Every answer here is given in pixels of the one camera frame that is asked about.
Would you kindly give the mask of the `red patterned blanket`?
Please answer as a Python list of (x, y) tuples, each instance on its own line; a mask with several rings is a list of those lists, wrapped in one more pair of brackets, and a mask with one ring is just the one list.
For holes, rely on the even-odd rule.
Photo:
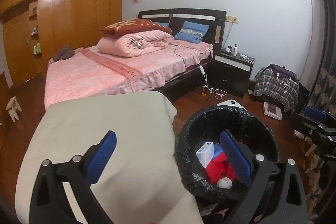
[(135, 34), (138, 32), (152, 30), (159, 30), (168, 34), (172, 33), (171, 28), (153, 23), (150, 19), (133, 19), (117, 22), (104, 27), (101, 32), (103, 36), (117, 39), (127, 34)]

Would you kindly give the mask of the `white lotion bottle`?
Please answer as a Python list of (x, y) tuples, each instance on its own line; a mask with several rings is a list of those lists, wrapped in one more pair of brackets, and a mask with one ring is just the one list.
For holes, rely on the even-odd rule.
[(236, 56), (237, 56), (237, 53), (238, 53), (238, 45), (235, 44), (235, 45), (232, 47), (232, 56), (236, 57)]

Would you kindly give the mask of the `black lined trash bin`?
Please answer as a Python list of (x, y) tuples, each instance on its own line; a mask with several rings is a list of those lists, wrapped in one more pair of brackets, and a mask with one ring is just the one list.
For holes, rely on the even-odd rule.
[[(272, 130), (250, 112), (235, 106), (212, 106), (189, 118), (176, 140), (175, 161), (183, 186), (194, 196), (213, 203), (238, 201), (247, 186), (233, 172), (227, 155), (219, 148), (221, 132), (228, 130), (254, 154), (279, 162), (280, 150)], [(214, 156), (202, 166), (197, 150), (213, 143)]]

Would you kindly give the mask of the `wooden sideboard cabinet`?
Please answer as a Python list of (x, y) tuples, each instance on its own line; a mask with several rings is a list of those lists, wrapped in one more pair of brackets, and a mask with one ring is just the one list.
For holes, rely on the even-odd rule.
[(6, 106), (11, 98), (11, 91), (7, 84), (6, 76), (4, 72), (1, 72), (0, 76), (0, 109), (1, 109), (1, 126), (0, 126), (0, 146), (3, 147), (5, 137), (7, 134), (9, 113), (6, 110)]

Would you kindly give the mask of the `blue pillow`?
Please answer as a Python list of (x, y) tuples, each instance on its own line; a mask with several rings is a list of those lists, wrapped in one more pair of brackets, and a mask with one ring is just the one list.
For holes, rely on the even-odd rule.
[(160, 25), (160, 26), (163, 26), (163, 27), (168, 27), (169, 26), (169, 23), (167, 22), (155, 22), (154, 24), (157, 24), (157, 25)]
[(190, 43), (199, 44), (210, 26), (207, 24), (198, 24), (194, 22), (184, 21), (181, 30), (174, 36), (175, 40), (184, 40)]

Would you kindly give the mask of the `plaid cloth bundle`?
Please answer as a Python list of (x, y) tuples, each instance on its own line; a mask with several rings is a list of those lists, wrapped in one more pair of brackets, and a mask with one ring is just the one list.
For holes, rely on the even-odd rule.
[(254, 96), (267, 96), (282, 104), (284, 112), (294, 112), (298, 104), (297, 75), (276, 64), (262, 68), (255, 77)]

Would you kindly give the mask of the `black white nightstand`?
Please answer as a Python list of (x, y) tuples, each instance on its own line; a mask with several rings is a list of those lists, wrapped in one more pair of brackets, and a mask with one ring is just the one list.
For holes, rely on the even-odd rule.
[(215, 51), (208, 81), (214, 88), (243, 98), (248, 88), (254, 63), (253, 57), (247, 56), (242, 59), (239, 53), (234, 57), (227, 51)]

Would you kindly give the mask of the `wall power socket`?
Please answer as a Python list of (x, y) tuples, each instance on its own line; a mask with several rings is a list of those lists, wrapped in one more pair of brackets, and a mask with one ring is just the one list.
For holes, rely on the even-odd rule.
[(226, 21), (233, 23), (233, 24), (238, 24), (238, 17), (232, 16), (232, 15), (227, 15)]

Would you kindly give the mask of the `small white wooden stool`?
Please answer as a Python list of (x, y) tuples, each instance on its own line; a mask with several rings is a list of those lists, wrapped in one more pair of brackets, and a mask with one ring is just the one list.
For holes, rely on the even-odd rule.
[(10, 115), (10, 117), (11, 117), (11, 119), (12, 119), (13, 122), (19, 120), (17, 111), (22, 112), (22, 108), (21, 108), (20, 104), (18, 103), (16, 96), (13, 96), (9, 100), (9, 102), (8, 102), (8, 104), (6, 106), (6, 110), (8, 111), (8, 113), (9, 113), (9, 115)]

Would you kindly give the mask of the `folded pink quilt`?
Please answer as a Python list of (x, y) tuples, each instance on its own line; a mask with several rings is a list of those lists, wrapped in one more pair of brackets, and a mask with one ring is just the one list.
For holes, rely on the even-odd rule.
[(118, 39), (103, 37), (97, 47), (101, 53), (121, 57), (138, 57), (167, 48), (172, 36), (160, 30), (126, 34)]

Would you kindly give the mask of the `white bathroom scale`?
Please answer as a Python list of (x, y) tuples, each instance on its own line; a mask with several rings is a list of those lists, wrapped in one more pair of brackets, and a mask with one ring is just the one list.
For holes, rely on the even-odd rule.
[(242, 106), (239, 102), (235, 101), (235, 100), (226, 100), (223, 102), (220, 102), (217, 104), (217, 106), (221, 107), (221, 108), (236, 108), (236, 109), (242, 109), (247, 111), (247, 109)]

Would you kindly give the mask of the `beige table cloth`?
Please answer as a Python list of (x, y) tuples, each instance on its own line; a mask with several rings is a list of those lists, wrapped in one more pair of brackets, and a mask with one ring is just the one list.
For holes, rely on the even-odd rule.
[(177, 111), (161, 93), (51, 105), (18, 175), (22, 223), (201, 223), (173, 157)]

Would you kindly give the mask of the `red cloth rag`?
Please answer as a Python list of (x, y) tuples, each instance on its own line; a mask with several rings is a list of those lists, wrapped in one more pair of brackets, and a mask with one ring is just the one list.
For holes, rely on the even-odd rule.
[(211, 160), (208, 166), (205, 168), (205, 171), (208, 182), (211, 184), (217, 184), (217, 181), (223, 177), (228, 177), (232, 181), (237, 179), (236, 173), (229, 163), (227, 156), (226, 159), (222, 162), (213, 162), (213, 160)]

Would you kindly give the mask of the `black bed headboard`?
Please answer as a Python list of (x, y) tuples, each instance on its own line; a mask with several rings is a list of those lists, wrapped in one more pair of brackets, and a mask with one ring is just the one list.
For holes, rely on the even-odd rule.
[(203, 42), (212, 44), (214, 51), (222, 49), (227, 12), (211, 9), (173, 8), (140, 11), (138, 19), (150, 19), (152, 22), (169, 23), (172, 36), (182, 28), (185, 21), (209, 25)]

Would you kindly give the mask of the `blue mesh net ball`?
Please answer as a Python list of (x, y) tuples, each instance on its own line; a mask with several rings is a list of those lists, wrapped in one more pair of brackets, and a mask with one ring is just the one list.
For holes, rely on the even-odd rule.
[(216, 143), (214, 145), (214, 156), (213, 156), (213, 162), (222, 162), (226, 159), (226, 156), (220, 146), (219, 143)]

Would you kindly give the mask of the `white blue milk carton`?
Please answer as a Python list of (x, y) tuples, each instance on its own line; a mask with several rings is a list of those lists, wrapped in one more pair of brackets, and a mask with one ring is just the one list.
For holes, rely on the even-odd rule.
[(203, 168), (206, 168), (214, 156), (214, 143), (205, 142), (195, 153)]

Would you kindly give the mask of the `pink sheeted bed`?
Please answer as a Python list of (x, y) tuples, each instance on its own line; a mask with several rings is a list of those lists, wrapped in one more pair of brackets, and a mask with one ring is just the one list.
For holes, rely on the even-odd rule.
[(45, 108), (67, 100), (161, 88), (212, 56), (209, 43), (175, 39), (168, 39), (162, 50), (137, 57), (101, 53), (96, 46), (84, 48), (69, 59), (49, 63)]

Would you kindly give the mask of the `floral curtain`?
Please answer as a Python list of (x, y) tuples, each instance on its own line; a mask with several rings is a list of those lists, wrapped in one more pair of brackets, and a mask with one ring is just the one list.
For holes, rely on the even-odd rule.
[[(325, 36), (314, 89), (307, 105), (335, 117), (335, 0), (324, 0)], [(310, 166), (305, 171), (309, 190), (307, 206), (313, 223), (335, 223), (335, 144), (327, 152), (312, 144), (305, 154)]]

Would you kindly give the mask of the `wooden wardrobe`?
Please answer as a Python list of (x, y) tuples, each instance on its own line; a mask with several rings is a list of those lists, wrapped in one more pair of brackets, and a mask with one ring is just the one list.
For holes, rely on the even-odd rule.
[(101, 30), (122, 20), (122, 0), (1, 0), (10, 85), (46, 72), (64, 46), (91, 47)]

